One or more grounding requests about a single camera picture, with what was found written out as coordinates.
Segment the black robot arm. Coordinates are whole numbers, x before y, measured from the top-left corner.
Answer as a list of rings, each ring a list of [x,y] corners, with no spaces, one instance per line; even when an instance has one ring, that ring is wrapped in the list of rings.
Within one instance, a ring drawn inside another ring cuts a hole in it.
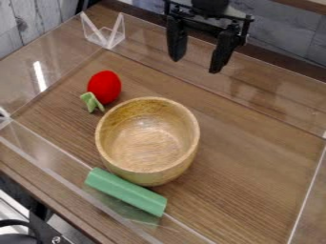
[[[187,31],[202,31],[216,39],[208,72],[218,73],[227,66],[234,50],[246,45],[255,17],[235,9],[230,0],[163,1],[171,59],[178,62],[187,52]]]

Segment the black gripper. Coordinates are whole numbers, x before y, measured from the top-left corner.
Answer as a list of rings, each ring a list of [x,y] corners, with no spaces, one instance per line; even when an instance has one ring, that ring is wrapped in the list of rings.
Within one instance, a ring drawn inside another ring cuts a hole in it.
[[[167,21],[167,46],[171,59],[178,62],[187,50],[187,30],[203,31],[218,37],[211,55],[210,73],[228,64],[235,47],[247,42],[252,14],[231,6],[231,0],[163,0]]]

